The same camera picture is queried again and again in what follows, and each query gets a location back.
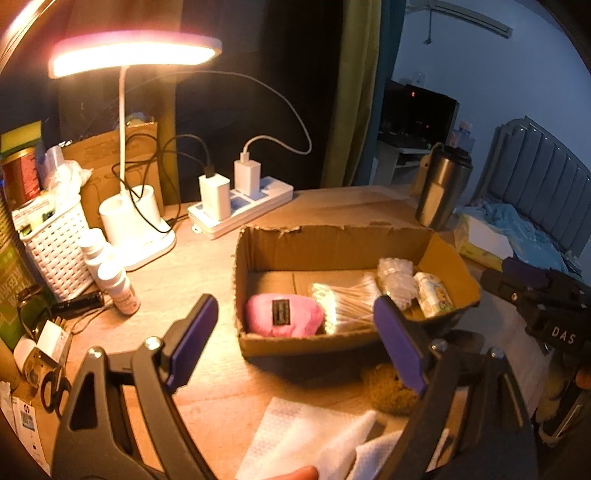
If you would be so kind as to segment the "brown plush bear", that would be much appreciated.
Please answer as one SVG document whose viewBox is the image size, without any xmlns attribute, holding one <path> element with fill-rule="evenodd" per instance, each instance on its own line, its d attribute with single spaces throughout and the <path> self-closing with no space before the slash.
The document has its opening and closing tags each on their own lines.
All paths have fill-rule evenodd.
<svg viewBox="0 0 591 480">
<path fill-rule="evenodd" d="M 404 385 L 393 364 L 379 364 L 361 373 L 363 389 L 370 406 L 393 416 L 409 416 L 419 399 Z"/>
</svg>

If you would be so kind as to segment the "brown cardboard box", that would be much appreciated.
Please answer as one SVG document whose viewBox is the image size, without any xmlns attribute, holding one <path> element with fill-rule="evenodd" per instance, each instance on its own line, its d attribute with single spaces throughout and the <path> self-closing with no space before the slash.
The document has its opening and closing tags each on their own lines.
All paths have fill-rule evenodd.
<svg viewBox="0 0 591 480">
<path fill-rule="evenodd" d="M 442 280 L 455 311 L 427 319 L 418 305 L 405 310 L 408 319 L 432 335 L 454 328 L 462 315 L 480 303 L 480 287 L 455 248 L 427 229 L 386 226 L 304 225 L 291 229 L 245 227 L 238 234 L 233 264 L 235 328 L 245 358 L 293 356 L 352 350 L 373 344 L 373 326 L 308 338 L 265 338 L 245 320 L 245 305 L 256 294 L 307 296 L 315 283 L 355 287 L 374 276 L 382 258 L 412 262 L 415 270 Z"/>
</svg>

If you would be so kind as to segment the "white pill bottle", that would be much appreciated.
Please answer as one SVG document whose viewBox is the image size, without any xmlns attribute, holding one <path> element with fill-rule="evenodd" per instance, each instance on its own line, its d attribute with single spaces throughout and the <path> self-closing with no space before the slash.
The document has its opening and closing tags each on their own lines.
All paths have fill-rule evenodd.
<svg viewBox="0 0 591 480">
<path fill-rule="evenodd" d="M 77 242 L 85 265 L 98 288 L 105 292 L 103 281 L 98 277 L 98 268 L 112 257 L 112 246 L 100 228 L 84 230 Z"/>
<path fill-rule="evenodd" d="M 139 310 L 140 300 L 125 269 L 118 262 L 106 260 L 99 266 L 97 277 L 121 314 L 131 316 Z"/>
</svg>

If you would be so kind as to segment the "black computer monitor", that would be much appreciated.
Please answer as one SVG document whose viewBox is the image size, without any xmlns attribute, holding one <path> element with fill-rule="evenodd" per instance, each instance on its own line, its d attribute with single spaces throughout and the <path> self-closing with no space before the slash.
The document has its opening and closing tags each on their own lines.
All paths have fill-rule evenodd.
<svg viewBox="0 0 591 480">
<path fill-rule="evenodd" d="M 394 147 L 431 149 L 445 144 L 460 103 L 447 95 L 388 80 L 384 90 L 378 140 Z"/>
</svg>

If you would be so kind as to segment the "white woven basket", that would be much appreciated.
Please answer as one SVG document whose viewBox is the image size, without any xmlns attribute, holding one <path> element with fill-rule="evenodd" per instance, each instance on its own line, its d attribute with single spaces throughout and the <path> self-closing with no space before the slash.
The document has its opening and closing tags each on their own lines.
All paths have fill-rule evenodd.
<svg viewBox="0 0 591 480">
<path fill-rule="evenodd" d="M 88 230 L 81 196 L 76 195 L 63 212 L 31 233 L 19 235 L 29 259 L 58 301 L 77 297 L 93 283 L 78 245 Z"/>
</svg>

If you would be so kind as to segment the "white wall air conditioner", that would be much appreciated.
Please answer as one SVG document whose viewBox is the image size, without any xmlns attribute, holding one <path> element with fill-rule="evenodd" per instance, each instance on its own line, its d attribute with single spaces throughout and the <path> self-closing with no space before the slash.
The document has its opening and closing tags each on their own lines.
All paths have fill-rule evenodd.
<svg viewBox="0 0 591 480">
<path fill-rule="evenodd" d="M 406 2 L 406 13 L 415 13 L 422 10 L 428 10 L 430 13 L 436 12 L 458 20 L 462 20 L 473 25 L 484 28 L 505 39 L 509 39 L 513 34 L 513 29 L 485 14 L 469 9 L 465 6 L 456 5 L 449 1 L 418 0 Z"/>
</svg>

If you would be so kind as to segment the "black flashlight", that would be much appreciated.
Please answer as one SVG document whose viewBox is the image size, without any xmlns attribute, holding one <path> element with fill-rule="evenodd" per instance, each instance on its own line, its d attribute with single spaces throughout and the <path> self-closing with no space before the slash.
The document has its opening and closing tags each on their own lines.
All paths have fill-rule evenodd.
<svg viewBox="0 0 591 480">
<path fill-rule="evenodd" d="M 104 296 L 100 291 L 80 295 L 76 298 L 58 302 L 50 307 L 54 318 L 73 319 L 105 305 Z"/>
</svg>

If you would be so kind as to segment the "bag of cotton swabs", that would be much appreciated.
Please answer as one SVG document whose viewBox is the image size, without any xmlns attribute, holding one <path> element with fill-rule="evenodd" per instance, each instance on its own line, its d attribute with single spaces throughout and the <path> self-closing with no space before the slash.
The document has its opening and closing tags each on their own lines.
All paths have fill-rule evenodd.
<svg viewBox="0 0 591 480">
<path fill-rule="evenodd" d="M 312 283 L 311 298 L 325 312 L 326 335 L 374 330 L 374 303 L 381 296 L 375 276 L 366 273 L 352 286 Z"/>
</svg>

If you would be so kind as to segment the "white power strip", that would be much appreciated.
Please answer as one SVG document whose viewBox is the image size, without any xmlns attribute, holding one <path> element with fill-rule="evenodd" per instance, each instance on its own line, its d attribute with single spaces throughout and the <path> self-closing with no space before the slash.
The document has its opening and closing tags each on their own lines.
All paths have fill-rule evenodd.
<svg viewBox="0 0 591 480">
<path fill-rule="evenodd" d="M 198 202 L 187 209 L 193 225 L 208 239 L 214 240 L 260 216 L 287 204 L 294 197 L 294 187 L 266 176 L 260 180 L 259 196 L 251 198 L 236 189 L 229 191 L 230 216 L 224 220 L 209 217 Z"/>
</svg>

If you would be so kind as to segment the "clear bubble wrap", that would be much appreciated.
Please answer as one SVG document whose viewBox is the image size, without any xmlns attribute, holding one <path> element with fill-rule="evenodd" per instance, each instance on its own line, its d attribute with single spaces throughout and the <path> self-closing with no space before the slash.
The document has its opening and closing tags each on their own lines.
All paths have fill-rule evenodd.
<svg viewBox="0 0 591 480">
<path fill-rule="evenodd" d="M 410 260 L 381 258 L 377 276 L 384 294 L 388 295 L 401 311 L 411 307 L 413 300 L 417 298 L 418 286 L 414 278 L 414 265 Z"/>
</svg>

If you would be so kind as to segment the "green tissue packet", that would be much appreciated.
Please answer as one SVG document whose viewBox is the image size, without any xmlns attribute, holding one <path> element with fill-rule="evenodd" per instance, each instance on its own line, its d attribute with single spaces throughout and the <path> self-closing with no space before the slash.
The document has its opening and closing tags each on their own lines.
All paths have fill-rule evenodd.
<svg viewBox="0 0 591 480">
<path fill-rule="evenodd" d="M 426 318 L 447 314 L 455 309 L 451 296 L 439 277 L 427 272 L 417 272 L 414 279 L 418 287 L 418 303 Z"/>
</svg>

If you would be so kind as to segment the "pink plush toy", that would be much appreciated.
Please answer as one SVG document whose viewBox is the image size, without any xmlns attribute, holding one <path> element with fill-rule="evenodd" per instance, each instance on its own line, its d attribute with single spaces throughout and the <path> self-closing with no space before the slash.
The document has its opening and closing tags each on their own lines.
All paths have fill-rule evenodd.
<svg viewBox="0 0 591 480">
<path fill-rule="evenodd" d="M 324 308 L 307 296 L 256 294 L 245 304 L 245 322 L 249 332 L 263 337 L 314 336 L 324 320 Z"/>
</svg>

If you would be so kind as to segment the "white computer desk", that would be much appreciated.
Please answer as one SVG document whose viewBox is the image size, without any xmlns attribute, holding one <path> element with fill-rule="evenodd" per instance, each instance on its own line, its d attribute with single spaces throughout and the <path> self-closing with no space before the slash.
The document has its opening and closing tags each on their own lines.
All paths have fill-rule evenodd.
<svg viewBox="0 0 591 480">
<path fill-rule="evenodd" d="M 418 168 L 429 149 L 397 147 L 379 141 L 370 170 L 370 185 L 389 186 L 398 172 Z"/>
</svg>

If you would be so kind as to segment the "yellow and teal curtain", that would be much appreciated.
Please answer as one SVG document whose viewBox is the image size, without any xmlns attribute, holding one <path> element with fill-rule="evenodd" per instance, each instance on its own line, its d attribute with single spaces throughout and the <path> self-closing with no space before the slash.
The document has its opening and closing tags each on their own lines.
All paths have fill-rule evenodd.
<svg viewBox="0 0 591 480">
<path fill-rule="evenodd" d="M 322 186 L 370 183 L 387 82 L 394 71 L 407 2 L 346 1 L 332 125 Z"/>
</svg>

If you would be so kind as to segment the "blue patterned blanket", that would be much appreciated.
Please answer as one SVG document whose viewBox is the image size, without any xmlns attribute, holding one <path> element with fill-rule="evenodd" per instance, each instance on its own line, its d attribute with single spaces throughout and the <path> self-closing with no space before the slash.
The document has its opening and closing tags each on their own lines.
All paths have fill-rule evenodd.
<svg viewBox="0 0 591 480">
<path fill-rule="evenodd" d="M 562 255 L 548 235 L 523 218 L 513 205 L 479 200 L 474 205 L 457 207 L 455 214 L 473 217 L 505 235 L 522 262 L 540 269 L 568 272 Z"/>
</svg>

